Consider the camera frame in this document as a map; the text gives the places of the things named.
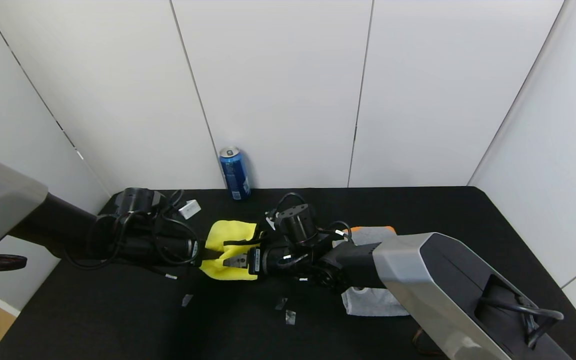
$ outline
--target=yellow cloth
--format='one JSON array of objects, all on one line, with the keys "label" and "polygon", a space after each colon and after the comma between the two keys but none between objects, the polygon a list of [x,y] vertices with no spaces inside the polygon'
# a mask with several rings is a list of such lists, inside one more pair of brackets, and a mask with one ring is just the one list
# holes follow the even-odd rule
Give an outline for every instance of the yellow cloth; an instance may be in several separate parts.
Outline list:
[{"label": "yellow cloth", "polygon": [[203,260],[199,269],[215,280],[257,280],[257,276],[250,275],[247,268],[240,269],[224,266],[224,260],[247,253],[250,248],[259,246],[259,244],[228,244],[224,246],[224,242],[251,240],[255,234],[256,226],[254,223],[224,219],[213,223],[210,233],[208,233],[205,247],[214,251],[223,251],[223,253],[219,256],[219,259]]}]

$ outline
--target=blue soda can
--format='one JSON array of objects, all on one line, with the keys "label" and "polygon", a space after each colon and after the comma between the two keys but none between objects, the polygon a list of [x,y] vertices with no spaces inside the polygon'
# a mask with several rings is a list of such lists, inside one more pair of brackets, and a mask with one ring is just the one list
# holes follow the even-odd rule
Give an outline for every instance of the blue soda can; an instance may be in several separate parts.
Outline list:
[{"label": "blue soda can", "polygon": [[242,152],[235,146],[224,147],[219,151],[219,162],[232,198],[235,200],[249,198],[250,183]]}]

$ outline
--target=can lid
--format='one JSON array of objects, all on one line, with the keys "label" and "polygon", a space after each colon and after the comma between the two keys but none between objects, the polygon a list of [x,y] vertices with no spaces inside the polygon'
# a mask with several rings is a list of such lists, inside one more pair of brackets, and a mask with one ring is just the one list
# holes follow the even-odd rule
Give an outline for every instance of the can lid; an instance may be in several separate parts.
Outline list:
[{"label": "can lid", "polygon": [[219,151],[219,156],[222,158],[231,158],[238,153],[240,153],[240,150],[237,148],[237,146],[228,146],[222,148],[222,150]]}]

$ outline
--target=black tabletop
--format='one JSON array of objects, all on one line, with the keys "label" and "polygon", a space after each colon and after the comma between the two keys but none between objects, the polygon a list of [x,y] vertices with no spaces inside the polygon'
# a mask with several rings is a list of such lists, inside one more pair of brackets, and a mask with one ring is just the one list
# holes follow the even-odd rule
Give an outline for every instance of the black tabletop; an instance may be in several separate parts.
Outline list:
[{"label": "black tabletop", "polygon": [[[206,236],[217,220],[254,222],[288,189],[255,189],[234,202],[225,190],[191,190]],[[486,194],[475,187],[297,189],[318,221],[393,226],[398,234],[455,237],[542,308],[566,318],[549,334],[576,359],[576,310]],[[198,269],[169,280],[110,265],[80,271],[62,261],[0,342],[0,360],[25,359],[422,359],[410,317],[348,316],[339,295],[280,279],[217,281]],[[187,307],[184,296],[193,295]],[[281,297],[296,312],[286,325]]]}]

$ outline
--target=gray cloth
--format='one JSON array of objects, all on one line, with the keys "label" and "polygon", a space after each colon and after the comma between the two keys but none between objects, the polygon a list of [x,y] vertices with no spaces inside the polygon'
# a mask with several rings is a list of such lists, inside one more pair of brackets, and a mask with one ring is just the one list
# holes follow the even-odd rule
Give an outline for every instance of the gray cloth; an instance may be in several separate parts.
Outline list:
[{"label": "gray cloth", "polygon": [[[390,227],[362,227],[352,231],[352,241],[356,245],[381,243],[393,239]],[[409,315],[388,289],[351,287],[341,294],[345,312],[358,317],[402,317]]]}]

